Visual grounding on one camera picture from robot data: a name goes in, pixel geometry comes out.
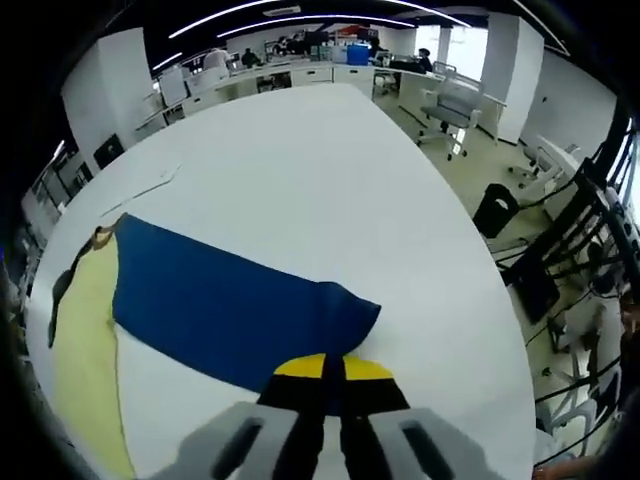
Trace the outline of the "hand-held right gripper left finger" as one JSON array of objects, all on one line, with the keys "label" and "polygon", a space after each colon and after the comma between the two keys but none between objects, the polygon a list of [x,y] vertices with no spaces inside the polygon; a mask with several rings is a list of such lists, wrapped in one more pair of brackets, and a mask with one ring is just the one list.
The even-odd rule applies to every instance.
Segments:
[{"label": "hand-held right gripper left finger", "polygon": [[288,456],[313,475],[328,407],[326,356],[314,354],[277,367],[255,402],[240,401],[181,443],[174,479],[276,479]]}]

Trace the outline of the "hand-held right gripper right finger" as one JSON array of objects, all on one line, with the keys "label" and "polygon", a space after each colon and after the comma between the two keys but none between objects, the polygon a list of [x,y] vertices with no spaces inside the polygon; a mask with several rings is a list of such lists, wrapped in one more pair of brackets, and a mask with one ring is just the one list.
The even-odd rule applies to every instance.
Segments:
[{"label": "hand-held right gripper right finger", "polygon": [[498,479],[476,441],[409,405],[390,370],[343,358],[341,451],[352,479]]}]

